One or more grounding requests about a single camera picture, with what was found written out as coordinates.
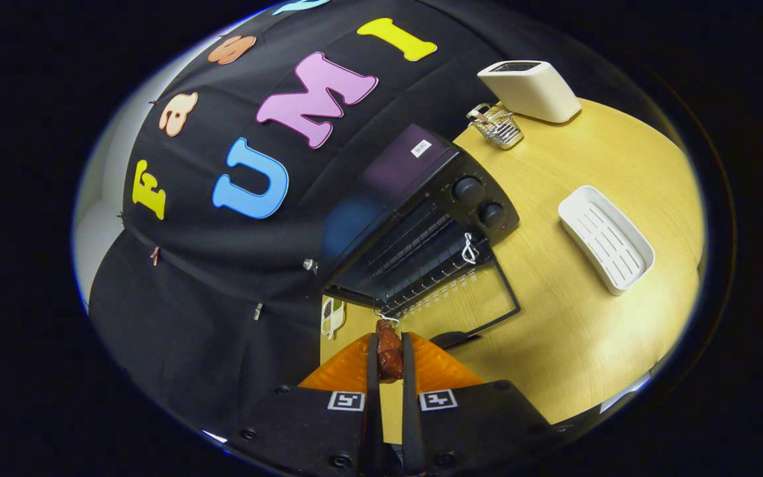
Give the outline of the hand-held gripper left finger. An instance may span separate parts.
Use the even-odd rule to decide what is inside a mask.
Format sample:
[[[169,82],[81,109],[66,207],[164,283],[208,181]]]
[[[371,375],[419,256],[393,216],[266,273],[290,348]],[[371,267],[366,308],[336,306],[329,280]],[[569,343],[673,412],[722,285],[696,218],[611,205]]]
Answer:
[[[384,475],[378,336],[347,348],[362,362],[362,390],[275,387],[230,433],[227,453],[278,476]]]

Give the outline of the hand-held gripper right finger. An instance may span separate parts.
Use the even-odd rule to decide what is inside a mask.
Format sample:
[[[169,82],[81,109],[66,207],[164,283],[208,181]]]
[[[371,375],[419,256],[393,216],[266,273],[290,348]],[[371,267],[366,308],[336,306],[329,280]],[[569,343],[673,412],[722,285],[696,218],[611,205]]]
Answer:
[[[509,380],[419,390],[418,335],[403,333],[406,476],[511,476],[558,446],[557,429]]]

